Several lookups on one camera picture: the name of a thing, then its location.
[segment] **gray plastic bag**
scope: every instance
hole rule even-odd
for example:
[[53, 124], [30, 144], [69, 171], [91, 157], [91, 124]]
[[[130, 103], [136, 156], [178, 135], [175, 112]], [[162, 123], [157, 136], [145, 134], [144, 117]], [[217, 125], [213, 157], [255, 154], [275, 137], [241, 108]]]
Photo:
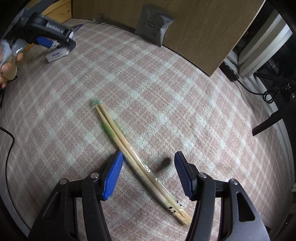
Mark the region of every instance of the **gray plastic bag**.
[[174, 20], [156, 7], [144, 5], [135, 34], [161, 47], [164, 34]]

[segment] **screw head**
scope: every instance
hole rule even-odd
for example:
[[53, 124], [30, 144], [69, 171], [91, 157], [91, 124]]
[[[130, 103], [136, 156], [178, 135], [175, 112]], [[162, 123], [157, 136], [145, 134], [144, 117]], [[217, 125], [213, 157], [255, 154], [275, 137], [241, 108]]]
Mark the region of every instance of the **screw head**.
[[99, 173], [94, 172], [94, 173], [91, 174], [91, 178], [96, 179], [96, 178], [99, 177], [99, 175], [100, 175]]
[[207, 178], [207, 175], [204, 172], [200, 172], [198, 174], [201, 178]]
[[65, 185], [66, 183], [67, 183], [67, 179], [66, 178], [63, 178], [63, 179], [61, 179], [60, 181], [59, 181], [59, 183], [61, 184], [61, 185]]
[[237, 180], [235, 180], [234, 178], [230, 179], [230, 182], [231, 182], [232, 184], [234, 184], [234, 185], [237, 185], [237, 184], [238, 184]]

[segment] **floor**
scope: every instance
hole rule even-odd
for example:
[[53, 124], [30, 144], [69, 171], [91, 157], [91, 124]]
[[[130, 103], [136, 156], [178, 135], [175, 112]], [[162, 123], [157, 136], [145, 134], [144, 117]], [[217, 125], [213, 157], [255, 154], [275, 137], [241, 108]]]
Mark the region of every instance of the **floor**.
[[[87, 20], [67, 23], [85, 23], [76, 33], [76, 48], [48, 64], [46, 50], [33, 46], [0, 110], [0, 125], [16, 138], [9, 186], [29, 226], [61, 178], [86, 177], [116, 150], [89, 106], [96, 96], [189, 214], [195, 203], [184, 195], [171, 161], [179, 150], [214, 179], [236, 178], [265, 225], [279, 225], [290, 207], [290, 170], [283, 165], [274, 128], [252, 137], [252, 127], [267, 118], [255, 96], [239, 90], [219, 69], [208, 77], [137, 35]], [[3, 133], [0, 138], [5, 196], [4, 161], [11, 140]], [[189, 228], [160, 205], [127, 163], [113, 196], [102, 205], [114, 241], [184, 240]], [[219, 230], [218, 199], [215, 210], [211, 240]], [[81, 227], [80, 205], [78, 221]], [[80, 233], [86, 240], [82, 228]]]

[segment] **plaid carpet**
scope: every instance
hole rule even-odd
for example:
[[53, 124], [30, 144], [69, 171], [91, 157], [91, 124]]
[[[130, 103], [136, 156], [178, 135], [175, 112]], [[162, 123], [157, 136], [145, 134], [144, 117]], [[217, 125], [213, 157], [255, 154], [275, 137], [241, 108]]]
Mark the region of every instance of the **plaid carpet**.
[[[236, 178], [265, 224], [278, 225], [289, 209], [290, 171], [274, 128], [252, 137], [252, 127], [267, 118], [255, 96], [241, 93], [219, 69], [207, 77], [178, 54], [137, 35], [87, 20], [67, 23], [85, 23], [76, 33], [76, 48], [49, 64], [46, 49], [33, 46], [0, 110], [0, 125], [16, 138], [9, 185], [29, 226], [61, 178], [86, 177], [116, 150], [89, 106], [96, 96], [189, 214], [195, 203], [184, 195], [172, 162], [179, 150], [214, 179]], [[4, 195], [11, 140], [2, 132], [0, 138]], [[102, 205], [114, 241], [184, 240], [189, 228], [161, 206], [127, 163], [113, 196]], [[212, 240], [218, 227], [217, 199]]]

